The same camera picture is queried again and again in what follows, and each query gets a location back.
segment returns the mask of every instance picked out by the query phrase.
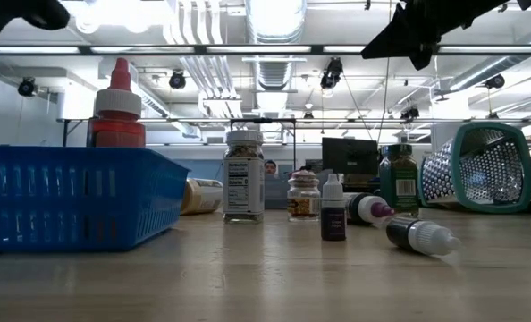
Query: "basket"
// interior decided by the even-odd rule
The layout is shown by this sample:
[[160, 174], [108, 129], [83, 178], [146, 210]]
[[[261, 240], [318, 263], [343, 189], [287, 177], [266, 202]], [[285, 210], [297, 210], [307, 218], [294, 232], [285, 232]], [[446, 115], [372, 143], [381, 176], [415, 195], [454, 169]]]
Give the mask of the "basket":
[[531, 198], [531, 156], [523, 133], [501, 123], [469, 123], [423, 160], [419, 193], [425, 206], [464, 206], [505, 214]]
[[0, 146], [0, 251], [129, 250], [178, 220], [188, 171], [148, 149]]

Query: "wooden table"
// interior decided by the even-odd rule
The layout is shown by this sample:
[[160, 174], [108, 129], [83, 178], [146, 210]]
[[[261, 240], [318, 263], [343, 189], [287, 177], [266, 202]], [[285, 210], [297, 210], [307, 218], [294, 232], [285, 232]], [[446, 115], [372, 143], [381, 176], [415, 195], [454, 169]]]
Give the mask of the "wooden table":
[[434, 212], [465, 249], [444, 258], [350, 227], [269, 212], [263, 225], [184, 217], [128, 253], [0, 255], [0, 321], [530, 321], [531, 216]]

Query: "green jar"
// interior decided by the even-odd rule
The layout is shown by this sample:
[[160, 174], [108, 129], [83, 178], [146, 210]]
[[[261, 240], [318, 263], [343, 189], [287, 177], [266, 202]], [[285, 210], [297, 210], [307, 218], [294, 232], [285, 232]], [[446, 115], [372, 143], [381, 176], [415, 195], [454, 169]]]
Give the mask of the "green jar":
[[409, 144], [383, 147], [383, 161], [379, 167], [381, 197], [395, 213], [418, 216], [418, 168]]

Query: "yellow container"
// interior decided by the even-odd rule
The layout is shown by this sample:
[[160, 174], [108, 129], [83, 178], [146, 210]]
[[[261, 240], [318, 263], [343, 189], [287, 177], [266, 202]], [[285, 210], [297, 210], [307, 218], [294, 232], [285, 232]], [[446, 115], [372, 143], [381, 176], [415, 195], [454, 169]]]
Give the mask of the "yellow container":
[[181, 215], [210, 214], [222, 206], [223, 185], [216, 180], [192, 179], [186, 181]]

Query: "nutrition label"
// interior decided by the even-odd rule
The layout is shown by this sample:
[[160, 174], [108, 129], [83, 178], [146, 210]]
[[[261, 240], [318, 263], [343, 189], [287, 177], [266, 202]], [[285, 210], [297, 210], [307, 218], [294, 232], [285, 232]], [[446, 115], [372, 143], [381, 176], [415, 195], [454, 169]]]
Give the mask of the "nutrition label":
[[257, 212], [263, 204], [263, 160], [243, 159], [224, 162], [227, 191], [225, 211]]

